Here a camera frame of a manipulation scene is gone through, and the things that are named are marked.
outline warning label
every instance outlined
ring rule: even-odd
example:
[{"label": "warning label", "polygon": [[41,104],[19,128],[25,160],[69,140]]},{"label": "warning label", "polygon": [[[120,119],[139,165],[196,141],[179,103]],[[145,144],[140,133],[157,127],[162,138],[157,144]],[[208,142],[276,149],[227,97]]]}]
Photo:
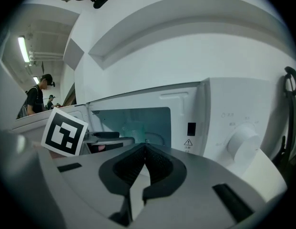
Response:
[{"label": "warning label", "polygon": [[184,145],[192,146],[192,143],[191,143],[191,141],[188,139],[188,140],[184,143]]}]

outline person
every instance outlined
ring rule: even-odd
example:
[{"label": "person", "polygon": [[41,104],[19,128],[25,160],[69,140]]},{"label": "person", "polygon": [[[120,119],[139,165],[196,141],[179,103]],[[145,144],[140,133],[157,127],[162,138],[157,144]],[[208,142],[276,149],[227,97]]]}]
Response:
[{"label": "person", "polygon": [[52,84],[52,76],[50,74],[45,74],[41,77],[41,80],[38,84],[34,85],[27,92],[27,99],[25,106],[27,109],[27,115],[33,115],[46,111],[46,108],[43,103],[43,90],[47,89],[48,85]]},{"label": "person", "polygon": [[59,107],[60,104],[56,104],[56,105],[53,105],[52,104],[52,101],[53,101],[53,95],[50,95],[49,98],[48,98],[48,102],[47,102],[47,110],[51,110],[53,109],[54,107]]}]

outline black handle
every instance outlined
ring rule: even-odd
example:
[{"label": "black handle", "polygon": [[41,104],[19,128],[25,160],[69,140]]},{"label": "black handle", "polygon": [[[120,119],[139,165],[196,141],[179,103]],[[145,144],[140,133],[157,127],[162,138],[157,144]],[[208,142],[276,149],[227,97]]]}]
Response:
[{"label": "black handle", "polygon": [[285,77],[285,83],[286,83],[287,79],[290,79],[291,78],[291,76],[294,78],[294,81],[295,81],[295,89],[294,90],[292,89],[292,93],[293,93],[293,96],[296,96],[296,70],[294,70],[293,68],[287,66],[285,68],[285,71],[288,73],[288,75],[286,75],[286,77]]}]

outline fluorescent light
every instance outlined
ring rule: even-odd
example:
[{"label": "fluorescent light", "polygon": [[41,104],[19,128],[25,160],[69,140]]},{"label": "fluorescent light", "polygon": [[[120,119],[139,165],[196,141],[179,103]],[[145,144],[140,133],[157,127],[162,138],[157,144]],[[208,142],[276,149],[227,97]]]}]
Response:
[{"label": "fluorescent light", "polygon": [[35,81],[36,84],[39,84],[39,80],[38,80],[37,77],[34,77],[33,79],[34,79],[34,81]]},{"label": "fluorescent light", "polygon": [[27,54],[27,50],[26,50],[26,45],[25,45],[25,38],[24,37],[19,37],[19,45],[20,45],[20,51],[23,55],[24,61],[26,63],[29,63],[29,58],[28,58],[28,54]]}]

